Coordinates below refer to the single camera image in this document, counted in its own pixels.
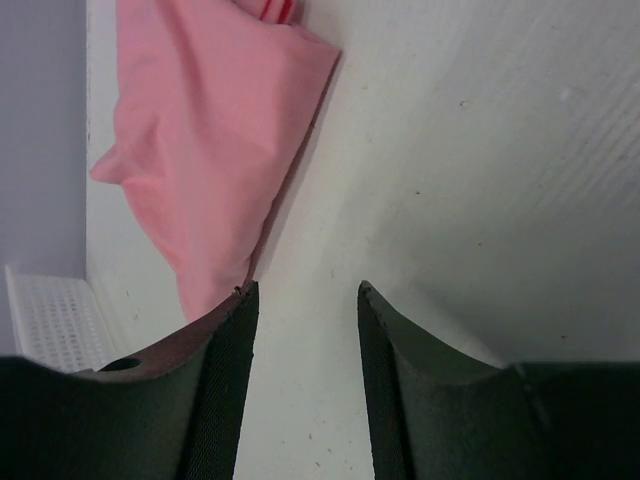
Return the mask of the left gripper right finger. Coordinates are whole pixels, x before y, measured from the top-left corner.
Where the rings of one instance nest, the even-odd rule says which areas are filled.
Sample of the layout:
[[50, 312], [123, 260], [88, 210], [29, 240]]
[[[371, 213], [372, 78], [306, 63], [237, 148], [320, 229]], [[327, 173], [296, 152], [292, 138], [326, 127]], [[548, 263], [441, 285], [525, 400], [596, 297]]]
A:
[[378, 479], [635, 479], [639, 366], [496, 368], [447, 345], [371, 284], [357, 299]]

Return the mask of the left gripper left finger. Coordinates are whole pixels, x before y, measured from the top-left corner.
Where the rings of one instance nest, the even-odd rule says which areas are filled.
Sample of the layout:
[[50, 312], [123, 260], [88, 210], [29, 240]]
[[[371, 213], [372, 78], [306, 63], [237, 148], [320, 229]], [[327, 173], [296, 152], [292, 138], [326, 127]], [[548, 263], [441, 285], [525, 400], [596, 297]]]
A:
[[1, 361], [5, 479], [230, 479], [259, 317], [248, 282], [98, 371]]

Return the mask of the pink t shirt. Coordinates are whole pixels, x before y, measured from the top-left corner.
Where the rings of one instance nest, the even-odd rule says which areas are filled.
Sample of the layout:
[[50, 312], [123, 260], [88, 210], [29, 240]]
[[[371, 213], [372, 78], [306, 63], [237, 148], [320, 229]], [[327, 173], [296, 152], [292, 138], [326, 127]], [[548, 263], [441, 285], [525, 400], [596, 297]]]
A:
[[90, 175], [123, 189], [190, 321], [249, 278], [339, 57], [296, 14], [294, 1], [116, 5], [115, 141]]

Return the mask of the white plastic basket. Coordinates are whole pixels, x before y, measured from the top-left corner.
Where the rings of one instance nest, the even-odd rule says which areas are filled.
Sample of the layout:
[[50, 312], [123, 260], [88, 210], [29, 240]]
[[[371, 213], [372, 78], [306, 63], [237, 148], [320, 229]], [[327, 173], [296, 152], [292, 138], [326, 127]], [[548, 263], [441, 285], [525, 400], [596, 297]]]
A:
[[24, 274], [9, 265], [5, 279], [19, 355], [64, 373], [98, 371], [117, 359], [86, 281]]

